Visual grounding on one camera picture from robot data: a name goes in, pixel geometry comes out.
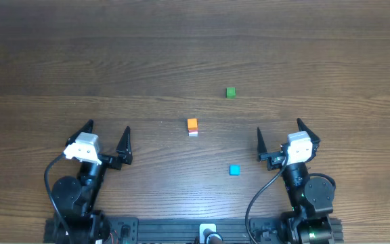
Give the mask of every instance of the green cube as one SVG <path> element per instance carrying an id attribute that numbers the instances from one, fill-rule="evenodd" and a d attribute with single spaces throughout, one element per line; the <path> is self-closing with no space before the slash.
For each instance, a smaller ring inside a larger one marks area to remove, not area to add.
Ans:
<path id="1" fill-rule="evenodd" d="M 227 98 L 235 98 L 235 97 L 236 97 L 236 88 L 227 87 Z"/>

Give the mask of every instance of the wood grain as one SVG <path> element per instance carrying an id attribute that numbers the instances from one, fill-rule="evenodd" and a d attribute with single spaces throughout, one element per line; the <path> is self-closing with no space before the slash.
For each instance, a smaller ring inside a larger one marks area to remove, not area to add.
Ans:
<path id="1" fill-rule="evenodd" d="M 42 241 L 43 171 L 88 119 L 107 153 L 132 129 L 133 165 L 97 208 L 243 218 L 274 174 L 256 128 L 274 150 L 297 117 L 322 138 L 309 166 L 337 181 L 345 240 L 390 242 L 390 0 L 0 0 L 0 242 Z M 275 183 L 251 215 L 289 208 Z"/>

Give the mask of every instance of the orange cube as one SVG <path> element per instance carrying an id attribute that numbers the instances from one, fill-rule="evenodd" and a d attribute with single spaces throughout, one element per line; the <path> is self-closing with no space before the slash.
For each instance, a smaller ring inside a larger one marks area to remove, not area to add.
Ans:
<path id="1" fill-rule="evenodd" d="M 188 119 L 189 131 L 198 131 L 198 122 L 196 119 Z"/>

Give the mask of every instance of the black cable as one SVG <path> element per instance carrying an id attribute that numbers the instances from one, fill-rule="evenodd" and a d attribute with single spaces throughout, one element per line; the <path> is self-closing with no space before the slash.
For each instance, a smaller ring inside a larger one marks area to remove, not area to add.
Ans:
<path id="1" fill-rule="evenodd" d="M 328 175 L 325 175 L 325 174 L 321 174 L 321 173 L 310 173 L 308 174 L 308 179 L 311 177 L 311 176 L 316 176 L 316 177 L 322 177 L 322 178 L 325 178 L 326 180 L 328 180 L 332 186 L 333 186 L 333 191 L 335 191 L 337 189 L 337 183 L 335 183 L 335 180 L 328 176 Z"/>
<path id="2" fill-rule="evenodd" d="M 58 216 L 58 218 L 60 219 L 60 222 L 62 224 L 62 226 L 64 227 L 64 229 L 66 230 L 67 232 L 67 235 L 68 235 L 68 240 L 70 242 L 70 244 L 73 244 L 73 240 L 72 240 L 72 235 L 70 233 L 70 229 L 67 225 L 67 222 L 64 220 L 64 218 L 62 217 L 60 211 L 58 211 L 58 208 L 57 208 L 57 205 L 55 204 L 55 201 L 53 200 L 53 197 L 52 197 L 52 193 L 51 193 L 51 188 L 49 187 L 49 180 L 47 179 L 47 175 L 49 174 L 49 170 L 52 168 L 52 166 L 58 162 L 60 159 L 62 159 L 64 157 L 64 153 L 61 153 L 60 156 L 56 157 L 47 167 L 46 167 L 46 170 L 45 170 L 45 186 L 46 186 L 46 191 L 47 191 L 47 194 L 49 195 L 49 199 L 51 200 L 51 203 L 53 205 L 53 208 L 55 209 L 55 212 Z"/>
<path id="3" fill-rule="evenodd" d="M 261 195 L 261 193 L 263 193 L 265 189 L 267 189 L 271 184 L 275 182 L 276 179 L 278 179 L 278 177 L 281 176 L 282 172 L 284 172 L 285 167 L 287 166 L 288 163 L 287 161 L 288 161 L 288 155 L 285 154 L 284 164 L 282 165 L 281 170 L 265 186 L 263 186 L 263 188 L 261 188 L 257 192 L 257 194 L 255 194 L 255 196 L 252 198 L 251 202 L 249 203 L 248 208 L 246 209 L 246 214 L 244 216 L 244 225 L 246 227 L 246 231 L 249 237 L 251 238 L 254 244 L 258 244 L 258 242 L 255 240 L 254 236 L 251 234 L 251 231 L 249 230 L 249 225 L 248 225 L 249 211 L 251 210 L 252 205 L 254 204 L 255 200 L 257 200 L 257 198 Z"/>

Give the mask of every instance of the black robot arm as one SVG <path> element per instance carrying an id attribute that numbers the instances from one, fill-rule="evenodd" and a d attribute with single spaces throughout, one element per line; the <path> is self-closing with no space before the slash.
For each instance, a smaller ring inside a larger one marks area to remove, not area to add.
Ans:
<path id="1" fill-rule="evenodd" d="M 297 119 L 297 125 L 299 132 L 288 135 L 288 142 L 282 144 L 277 152 L 267 151 L 261 131 L 257 130 L 259 160 L 267 161 L 267 170 L 280 169 L 278 174 L 284 180 L 292 206 L 292 211 L 283 213 L 273 228 L 277 239 L 272 241 L 334 243 L 328 214 L 333 212 L 336 184 L 324 174 L 308 173 L 306 163 L 316 156 L 320 138 L 301 119 Z M 253 228 L 249 234 L 253 242 L 262 240 L 263 231 Z"/>
<path id="2" fill-rule="evenodd" d="M 130 127 L 126 127 L 118 143 L 117 156 L 99 153 L 98 136 L 92 134 L 93 121 L 89 120 L 66 143 L 60 158 L 78 159 L 82 164 L 76 177 L 65 176 L 49 189 L 47 173 L 45 184 L 56 214 L 47 221 L 44 243 L 96 243 L 110 236 L 111 226 L 102 211 L 93 210 L 95 200 L 107 169 L 121 170 L 122 164 L 131 164 Z"/>

